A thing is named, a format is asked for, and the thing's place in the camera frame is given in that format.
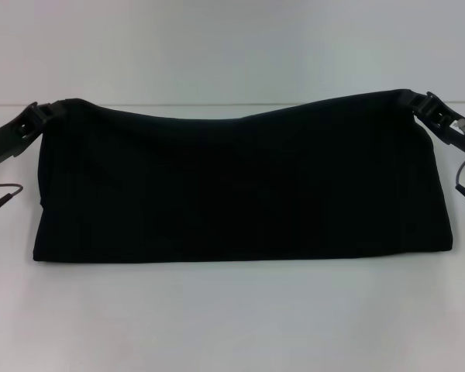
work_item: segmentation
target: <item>white table surface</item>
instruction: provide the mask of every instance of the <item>white table surface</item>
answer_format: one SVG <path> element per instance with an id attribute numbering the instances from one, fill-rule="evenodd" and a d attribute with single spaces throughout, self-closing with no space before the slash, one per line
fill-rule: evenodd
<path id="1" fill-rule="evenodd" d="M 389 88 L 465 102 L 465 0 L 0 0 L 0 126 L 58 98 L 229 118 Z M 0 166 L 26 186 L 0 210 L 0 372 L 465 371 L 464 155 L 435 143 L 452 252 L 139 265 L 32 261 L 35 143 Z"/>

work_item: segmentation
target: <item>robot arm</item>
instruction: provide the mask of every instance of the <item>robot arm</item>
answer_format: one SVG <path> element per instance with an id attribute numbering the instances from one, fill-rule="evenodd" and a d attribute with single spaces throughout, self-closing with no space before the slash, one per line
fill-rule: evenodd
<path id="1" fill-rule="evenodd" d="M 400 104 L 410 108 L 414 115 L 422 121 L 444 143 L 454 145 L 465 153 L 465 117 L 444 104 L 436 95 L 428 92 L 419 95 L 406 91 L 400 97 Z M 465 187 L 460 184 L 460 173 L 465 161 L 456 174 L 456 187 L 465 197 Z"/>
<path id="2" fill-rule="evenodd" d="M 36 102 L 9 124 L 0 128 L 0 163 L 11 157 L 20 155 L 43 132 L 46 125 L 65 115 L 60 103 L 38 105 Z M 0 198 L 0 208 L 22 191 L 20 184 L 0 184 L 0 187 L 17 187 L 18 190 Z"/>

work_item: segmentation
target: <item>white wall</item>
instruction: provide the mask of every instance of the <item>white wall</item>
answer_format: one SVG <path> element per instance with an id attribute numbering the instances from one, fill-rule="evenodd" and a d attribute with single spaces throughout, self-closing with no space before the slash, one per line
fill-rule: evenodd
<path id="1" fill-rule="evenodd" d="M 0 0 L 0 126 L 59 98 L 228 118 L 389 88 L 465 102 L 465 0 Z M 0 166 L 26 186 L 0 211 L 0 372 L 465 370 L 459 150 L 436 141 L 450 253 L 61 265 L 31 259 L 38 145 Z"/>

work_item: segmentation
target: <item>white table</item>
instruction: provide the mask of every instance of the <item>white table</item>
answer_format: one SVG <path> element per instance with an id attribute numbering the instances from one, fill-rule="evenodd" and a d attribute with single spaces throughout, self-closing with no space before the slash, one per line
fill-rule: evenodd
<path id="1" fill-rule="evenodd" d="M 229 118 L 388 88 L 465 102 L 465 0 L 0 1 L 0 126 L 74 96 Z M 0 372 L 465 371 L 459 150 L 436 141 L 450 253 L 66 265 L 31 258 L 38 146 L 0 166 L 26 186 L 0 210 Z"/>

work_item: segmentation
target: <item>black cloth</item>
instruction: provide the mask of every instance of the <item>black cloth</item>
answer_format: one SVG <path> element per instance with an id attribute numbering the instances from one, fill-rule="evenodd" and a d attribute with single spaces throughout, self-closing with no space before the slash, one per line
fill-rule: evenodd
<path id="1" fill-rule="evenodd" d="M 403 91 L 242 119 L 72 99 L 43 134 L 34 260 L 143 263 L 450 250 L 432 141 Z"/>

